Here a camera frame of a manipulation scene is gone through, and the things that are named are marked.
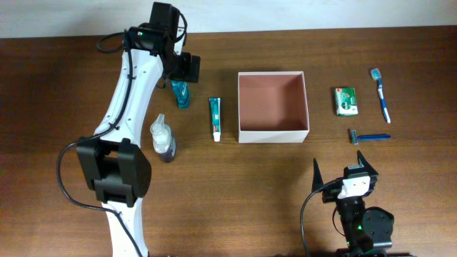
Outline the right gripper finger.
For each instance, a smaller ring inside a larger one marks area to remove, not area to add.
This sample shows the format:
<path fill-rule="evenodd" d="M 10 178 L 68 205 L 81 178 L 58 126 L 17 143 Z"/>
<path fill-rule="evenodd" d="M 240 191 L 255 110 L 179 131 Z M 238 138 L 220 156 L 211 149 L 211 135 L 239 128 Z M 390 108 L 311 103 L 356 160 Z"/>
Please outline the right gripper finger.
<path fill-rule="evenodd" d="M 312 187 L 311 192 L 318 192 L 320 188 L 323 187 L 323 179 L 320 172 L 320 168 L 318 166 L 317 160 L 313 159 L 313 180 L 312 180 Z"/>
<path fill-rule="evenodd" d="M 365 159 L 360 150 L 357 150 L 357 159 L 360 165 L 363 165 L 369 176 L 377 176 L 378 172 L 372 167 L 372 165 Z"/>

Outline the green soap box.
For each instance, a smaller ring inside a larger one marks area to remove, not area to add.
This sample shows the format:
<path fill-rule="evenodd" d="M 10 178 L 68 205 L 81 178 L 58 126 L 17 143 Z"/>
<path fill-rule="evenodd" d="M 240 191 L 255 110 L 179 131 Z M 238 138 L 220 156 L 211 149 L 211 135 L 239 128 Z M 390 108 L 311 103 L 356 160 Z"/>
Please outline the green soap box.
<path fill-rule="evenodd" d="M 334 96 L 337 116 L 358 115 L 355 88 L 336 88 Z"/>

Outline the teal mouthwash bottle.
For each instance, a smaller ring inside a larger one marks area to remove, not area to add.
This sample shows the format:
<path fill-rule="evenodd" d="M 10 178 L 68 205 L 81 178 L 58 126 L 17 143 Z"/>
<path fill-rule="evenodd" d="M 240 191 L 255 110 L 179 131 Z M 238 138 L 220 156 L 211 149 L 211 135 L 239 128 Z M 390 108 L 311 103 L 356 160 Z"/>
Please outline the teal mouthwash bottle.
<path fill-rule="evenodd" d="M 185 81 L 172 81 L 172 90 L 180 109 L 187 109 L 190 103 L 189 86 Z"/>

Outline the clear spray bottle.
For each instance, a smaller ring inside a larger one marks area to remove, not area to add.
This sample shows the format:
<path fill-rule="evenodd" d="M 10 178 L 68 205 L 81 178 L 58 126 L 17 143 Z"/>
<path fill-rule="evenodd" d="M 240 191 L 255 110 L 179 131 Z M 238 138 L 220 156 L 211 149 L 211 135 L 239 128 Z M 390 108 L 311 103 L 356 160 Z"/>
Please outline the clear spray bottle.
<path fill-rule="evenodd" d="M 171 163 L 176 155 L 176 139 L 171 127 L 165 124 L 165 115 L 159 114 L 152 123 L 150 132 L 155 152 L 164 163 Z"/>

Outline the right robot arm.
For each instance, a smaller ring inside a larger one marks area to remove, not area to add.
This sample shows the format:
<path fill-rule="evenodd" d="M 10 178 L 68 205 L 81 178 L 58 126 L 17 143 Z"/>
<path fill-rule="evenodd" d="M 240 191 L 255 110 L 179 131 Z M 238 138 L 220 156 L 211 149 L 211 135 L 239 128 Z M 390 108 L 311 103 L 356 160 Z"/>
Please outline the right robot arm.
<path fill-rule="evenodd" d="M 378 181 L 378 172 L 357 152 L 358 163 L 347 166 L 343 176 L 324 183 L 317 161 L 313 162 L 312 192 L 321 193 L 324 203 L 335 203 L 347 248 L 336 251 L 337 256 L 386 256 L 392 247 L 394 216 L 373 206 L 367 208 L 369 196 Z"/>

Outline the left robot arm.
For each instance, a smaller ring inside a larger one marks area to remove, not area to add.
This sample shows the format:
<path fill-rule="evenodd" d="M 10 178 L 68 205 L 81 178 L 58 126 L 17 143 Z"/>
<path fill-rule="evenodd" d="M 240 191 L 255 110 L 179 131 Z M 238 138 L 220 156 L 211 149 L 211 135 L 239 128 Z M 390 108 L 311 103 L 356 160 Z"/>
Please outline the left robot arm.
<path fill-rule="evenodd" d="M 121 73 L 109 108 L 94 135 L 76 143 L 86 185 L 109 220 L 115 256 L 148 256 L 141 205 L 151 164 L 141 151 L 141 130 L 160 79 L 196 83 L 200 57 L 182 50 L 184 15 L 155 2 L 149 21 L 121 32 Z"/>

